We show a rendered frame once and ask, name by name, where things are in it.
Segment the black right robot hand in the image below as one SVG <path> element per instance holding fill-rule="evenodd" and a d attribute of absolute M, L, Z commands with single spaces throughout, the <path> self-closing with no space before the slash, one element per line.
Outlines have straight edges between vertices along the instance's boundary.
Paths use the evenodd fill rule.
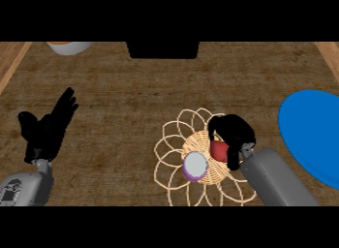
<path fill-rule="evenodd" d="M 230 171 L 239 168 L 238 152 L 245 143 L 255 143 L 253 128 L 244 119 L 235 115 L 213 116 L 208 125 L 208 138 L 223 141 L 227 145 L 226 149 L 226 167 Z"/>

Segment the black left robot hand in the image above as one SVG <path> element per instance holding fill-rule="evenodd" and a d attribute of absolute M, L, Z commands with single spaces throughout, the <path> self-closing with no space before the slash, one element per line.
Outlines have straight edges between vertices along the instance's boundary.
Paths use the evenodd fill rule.
<path fill-rule="evenodd" d="M 18 113 L 21 137 L 26 141 L 23 161 L 27 164 L 37 159 L 48 162 L 55 159 L 76 108 L 73 90 L 67 88 L 51 112 L 40 119 L 27 111 Z"/>

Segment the red bell pepper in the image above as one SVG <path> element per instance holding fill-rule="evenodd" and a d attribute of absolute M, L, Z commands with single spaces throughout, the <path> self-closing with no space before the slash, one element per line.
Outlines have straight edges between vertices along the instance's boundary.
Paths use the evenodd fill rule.
<path fill-rule="evenodd" d="M 226 149 L 227 145 L 223 141 L 210 141 L 210 155 L 216 161 L 223 163 L 226 162 Z"/>

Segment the blue plate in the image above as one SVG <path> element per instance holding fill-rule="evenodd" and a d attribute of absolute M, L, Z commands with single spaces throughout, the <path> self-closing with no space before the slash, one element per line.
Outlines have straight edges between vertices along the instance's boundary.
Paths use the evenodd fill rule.
<path fill-rule="evenodd" d="M 281 102 L 276 125 L 298 165 L 339 190 L 339 96 L 317 89 L 294 91 Z"/>

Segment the purple rimmed can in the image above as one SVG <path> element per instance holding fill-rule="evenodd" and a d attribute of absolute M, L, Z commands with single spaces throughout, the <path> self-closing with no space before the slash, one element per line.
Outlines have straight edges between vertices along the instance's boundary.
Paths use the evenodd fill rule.
<path fill-rule="evenodd" d="M 191 181 L 199 180 L 205 175 L 207 168 L 204 155 L 197 151 L 189 152 L 182 160 L 182 173 L 186 179 Z"/>

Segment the white cup with orange content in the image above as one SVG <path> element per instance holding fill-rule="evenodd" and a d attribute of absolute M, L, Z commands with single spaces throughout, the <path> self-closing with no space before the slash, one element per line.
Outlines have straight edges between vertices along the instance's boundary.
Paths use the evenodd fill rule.
<path fill-rule="evenodd" d="M 68 56 L 83 52 L 90 47 L 90 42 L 68 42 L 58 44 L 48 42 L 46 45 L 57 54 Z"/>

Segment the black box appliance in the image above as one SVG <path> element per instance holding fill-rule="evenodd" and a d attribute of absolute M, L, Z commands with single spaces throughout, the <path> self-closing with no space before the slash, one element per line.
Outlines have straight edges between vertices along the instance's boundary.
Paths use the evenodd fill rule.
<path fill-rule="evenodd" d="M 194 59 L 198 42 L 127 42 L 126 48 L 135 59 Z"/>

